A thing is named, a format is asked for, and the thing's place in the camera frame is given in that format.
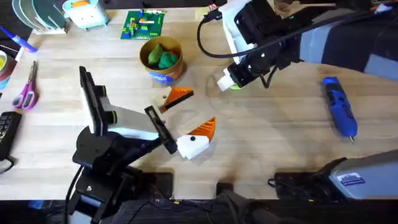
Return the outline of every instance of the white piece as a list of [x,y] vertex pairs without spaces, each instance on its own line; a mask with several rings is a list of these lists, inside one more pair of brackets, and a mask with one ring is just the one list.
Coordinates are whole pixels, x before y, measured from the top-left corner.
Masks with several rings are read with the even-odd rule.
[[177,146],[182,157],[192,159],[209,148],[209,139],[206,136],[188,134],[177,139]]

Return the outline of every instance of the cable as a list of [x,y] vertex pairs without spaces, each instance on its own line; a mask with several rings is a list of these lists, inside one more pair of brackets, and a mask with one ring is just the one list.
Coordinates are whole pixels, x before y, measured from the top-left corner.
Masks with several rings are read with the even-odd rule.
[[9,165],[7,168],[5,168],[4,170],[2,170],[2,171],[0,172],[0,175],[3,175],[5,172],[11,170],[11,168],[14,167],[15,162],[14,162],[13,159],[11,159],[10,157],[8,157],[8,158],[5,158],[5,160],[7,160],[8,162],[10,162],[10,165]]
[[302,34],[302,33],[306,32],[306,31],[309,31],[309,30],[312,30],[312,29],[316,29],[318,27],[321,27],[321,26],[324,26],[324,25],[327,25],[327,24],[331,24],[332,22],[338,22],[338,21],[341,21],[341,22],[354,22],[354,21],[357,21],[357,20],[361,20],[361,19],[365,19],[365,18],[374,16],[373,12],[368,12],[368,11],[366,11],[366,12],[354,12],[354,13],[351,13],[351,14],[345,14],[345,15],[342,15],[342,16],[336,16],[336,17],[333,17],[331,19],[326,19],[324,21],[317,22],[317,23],[312,24],[312,25],[310,25],[308,27],[305,27],[303,29],[299,29],[299,30],[297,30],[297,31],[295,31],[293,33],[287,34],[287,35],[285,35],[283,37],[279,37],[278,39],[272,40],[272,41],[270,41],[270,42],[268,42],[266,44],[260,45],[260,46],[258,46],[256,48],[253,48],[253,49],[250,49],[250,50],[245,50],[245,51],[238,52],[238,53],[235,53],[235,54],[218,55],[218,54],[213,54],[213,53],[210,53],[210,52],[206,51],[203,48],[203,46],[201,44],[201,41],[200,41],[200,30],[201,30],[202,25],[207,23],[207,22],[210,22],[213,19],[217,19],[217,20],[221,19],[219,17],[215,17],[214,16],[216,13],[211,14],[213,11],[209,12],[208,16],[205,17],[199,23],[198,30],[197,30],[197,41],[198,41],[198,45],[199,45],[200,50],[205,55],[207,55],[209,57],[213,57],[213,58],[231,58],[231,57],[238,57],[238,56],[251,54],[251,53],[263,50],[263,49],[265,49],[265,48],[267,48],[269,46],[272,46],[274,44],[277,44],[279,42],[282,42],[284,40],[287,40],[289,38],[292,38],[292,37],[294,37],[296,35]]
[[129,220],[128,223],[131,223],[131,222],[133,221],[133,219],[137,216],[138,212],[139,212],[142,208],[144,208],[148,203],[149,203],[149,201],[147,201],[146,203],[143,203],[143,204],[137,209],[137,211],[134,212],[134,214],[132,215],[132,217],[130,218],[130,220]]
[[5,45],[0,44],[0,47],[4,47],[5,49],[12,50],[12,51],[15,51],[15,52],[18,53],[17,50],[14,50],[14,49],[12,49],[12,48],[10,48],[10,47],[7,47],[7,46],[5,46]]
[[80,166],[79,169],[77,170],[75,176],[72,179],[72,182],[70,182],[69,185],[69,189],[67,192],[67,196],[65,197],[65,206],[63,208],[63,224],[68,224],[68,213],[67,213],[67,209],[68,209],[68,203],[69,203],[69,199],[70,199],[70,194],[72,193],[72,188],[76,183],[77,177],[80,175],[81,170],[83,169],[83,166]]
[[277,67],[276,67],[276,65],[274,65],[274,68],[272,68],[272,71],[268,75],[267,81],[264,79],[264,75],[266,75],[266,74],[260,75],[260,79],[261,79],[261,82],[262,82],[262,85],[264,86],[264,88],[269,88],[269,85],[271,84],[272,76],[276,72],[276,69],[277,69]]
[[232,218],[234,219],[235,224],[240,224],[239,215],[238,215],[238,212],[236,211],[236,208],[234,207],[232,200],[225,194],[220,194],[219,197],[224,197],[226,199],[226,203],[229,206],[229,210],[232,213]]
[[206,215],[207,215],[207,219],[209,220],[210,224],[214,224],[213,221],[210,218],[210,214],[208,212],[206,212]]
[[293,185],[287,184],[287,183],[284,182],[284,181],[275,180],[274,178],[268,179],[268,185],[269,185],[270,187],[276,188],[276,183],[279,183],[280,185],[283,185],[283,186],[288,187],[288,188],[290,188],[290,189],[296,190],[296,191],[298,191],[298,192],[300,192],[300,193],[302,193],[302,194],[305,194],[305,195],[306,195],[307,197],[309,197],[310,199],[317,199],[317,200],[319,199],[318,197],[314,197],[314,196],[310,195],[306,190],[303,190],[303,189],[300,189],[300,188],[295,187],[295,186],[293,186]]

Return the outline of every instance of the remote control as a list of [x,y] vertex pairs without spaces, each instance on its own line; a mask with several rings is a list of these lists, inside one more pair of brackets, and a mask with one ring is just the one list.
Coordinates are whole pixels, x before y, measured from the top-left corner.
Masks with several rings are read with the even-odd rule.
[[13,111],[0,116],[0,161],[7,159],[22,115]]

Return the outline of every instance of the orange object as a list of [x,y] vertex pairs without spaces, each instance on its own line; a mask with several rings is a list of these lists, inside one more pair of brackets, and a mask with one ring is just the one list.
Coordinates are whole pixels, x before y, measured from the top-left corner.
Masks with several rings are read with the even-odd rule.
[[72,3],[72,8],[79,7],[79,6],[85,6],[88,4],[90,4],[90,2],[88,2],[88,1],[77,1],[77,2]]
[[170,92],[169,96],[167,97],[164,105],[162,105],[159,108],[160,112],[162,112],[162,113],[166,112],[168,106],[171,106],[172,103],[175,103],[178,99],[180,99],[183,96],[189,97],[188,95],[193,95],[192,89],[172,87],[172,91]]
[[214,131],[216,129],[216,117],[211,118],[206,121],[203,125],[197,127],[195,130],[191,131],[190,135],[207,136],[209,141],[213,138]]

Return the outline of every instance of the blue marker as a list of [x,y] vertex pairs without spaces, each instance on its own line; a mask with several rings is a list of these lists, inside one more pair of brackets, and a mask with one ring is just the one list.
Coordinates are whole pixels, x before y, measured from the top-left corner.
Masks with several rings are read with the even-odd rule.
[[13,40],[15,43],[19,44],[21,47],[24,47],[29,52],[34,53],[37,51],[37,48],[28,44],[28,42],[26,42],[24,39],[20,38],[18,35],[10,33],[3,26],[0,26],[0,30],[2,30],[9,38],[11,38],[11,40]]
[[322,86],[329,99],[329,110],[336,128],[342,136],[349,138],[354,143],[358,125],[340,82],[336,77],[326,77],[322,81]]

